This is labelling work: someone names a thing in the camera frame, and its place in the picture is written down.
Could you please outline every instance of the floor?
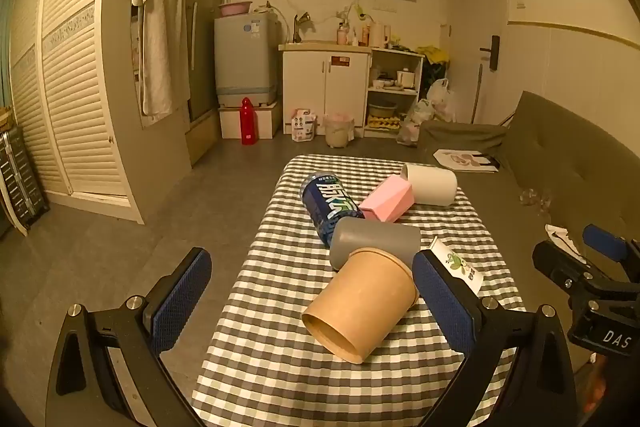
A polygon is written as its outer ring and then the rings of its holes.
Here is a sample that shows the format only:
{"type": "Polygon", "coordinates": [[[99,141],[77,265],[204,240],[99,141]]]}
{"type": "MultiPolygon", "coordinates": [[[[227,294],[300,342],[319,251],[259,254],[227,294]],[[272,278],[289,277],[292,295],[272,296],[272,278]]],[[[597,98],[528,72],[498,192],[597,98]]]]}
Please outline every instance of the floor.
{"type": "Polygon", "coordinates": [[[310,153],[417,159],[415,149],[390,139],[359,139],[341,150],[322,137],[295,143],[278,134],[245,147],[222,140],[145,226],[52,205],[29,237],[8,232],[0,241],[0,375],[31,424],[44,425],[50,361],[68,307],[109,309],[145,295],[198,246],[213,256],[212,280],[174,349],[161,355],[190,398],[274,185],[290,159],[310,153]]]}

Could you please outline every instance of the table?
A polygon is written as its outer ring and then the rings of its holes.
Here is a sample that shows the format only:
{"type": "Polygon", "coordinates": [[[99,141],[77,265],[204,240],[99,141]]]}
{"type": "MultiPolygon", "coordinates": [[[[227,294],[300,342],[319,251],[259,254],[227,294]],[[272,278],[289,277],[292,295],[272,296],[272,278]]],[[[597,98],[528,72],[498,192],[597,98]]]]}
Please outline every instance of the table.
{"type": "MultiPolygon", "coordinates": [[[[300,320],[334,273],[300,201],[300,185],[312,172],[332,171],[362,201],[401,167],[322,155],[297,156],[285,167],[193,391],[193,407],[203,420],[234,427],[414,426],[435,403],[463,355],[449,348],[422,298],[362,365],[334,357],[300,320]]],[[[481,270],[480,297],[523,309],[509,269],[460,189],[451,206],[415,204],[398,223],[420,227],[424,247],[437,235],[481,270]]],[[[513,350],[503,353],[470,425],[490,413],[512,358],[513,350]]]]}

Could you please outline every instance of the louvered closet door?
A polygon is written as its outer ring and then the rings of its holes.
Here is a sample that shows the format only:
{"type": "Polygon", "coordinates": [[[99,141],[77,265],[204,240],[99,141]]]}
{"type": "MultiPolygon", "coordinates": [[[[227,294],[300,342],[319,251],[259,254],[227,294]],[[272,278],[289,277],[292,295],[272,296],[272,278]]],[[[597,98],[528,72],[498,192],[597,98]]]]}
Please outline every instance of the louvered closet door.
{"type": "Polygon", "coordinates": [[[73,191],[124,195],[98,88],[94,2],[44,0],[44,85],[53,133],[73,191]]]}
{"type": "Polygon", "coordinates": [[[39,0],[14,0],[11,20],[11,89],[14,115],[45,190],[67,192],[45,127],[36,72],[39,0]]]}

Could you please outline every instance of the kraft paper cup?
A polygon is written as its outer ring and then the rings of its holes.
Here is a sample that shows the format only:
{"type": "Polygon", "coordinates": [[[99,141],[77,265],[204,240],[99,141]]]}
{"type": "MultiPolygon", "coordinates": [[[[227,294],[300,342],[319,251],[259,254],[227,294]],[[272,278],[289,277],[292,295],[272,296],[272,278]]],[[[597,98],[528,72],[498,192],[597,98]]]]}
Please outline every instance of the kraft paper cup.
{"type": "Polygon", "coordinates": [[[334,355],[362,363],[417,300],[412,272],[402,261],[360,248],[303,312],[302,322],[334,355]]]}
{"type": "Polygon", "coordinates": [[[400,175],[411,183],[418,204],[449,206],[456,199],[458,179],[449,169],[405,163],[400,175]]]}

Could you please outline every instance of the sofa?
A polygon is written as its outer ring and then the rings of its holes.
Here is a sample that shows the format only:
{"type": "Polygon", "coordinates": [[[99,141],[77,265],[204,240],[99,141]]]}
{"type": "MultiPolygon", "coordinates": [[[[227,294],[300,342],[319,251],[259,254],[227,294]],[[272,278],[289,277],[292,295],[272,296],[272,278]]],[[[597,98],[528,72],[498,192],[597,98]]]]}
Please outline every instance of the sofa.
{"type": "MultiPolygon", "coordinates": [[[[433,153],[441,148],[479,150],[500,162],[496,173],[457,172],[458,185],[492,234],[528,311],[550,304],[564,331],[571,327],[568,296],[533,266],[533,248],[548,235],[540,208],[520,203],[524,189],[549,194],[550,224],[566,228],[580,252],[610,277],[627,280],[619,264],[582,241],[590,223],[640,239],[640,158],[604,130],[523,92],[508,126],[421,124],[420,161],[438,165],[433,153]]],[[[590,356],[571,343],[569,352],[575,371],[590,356]]]]}

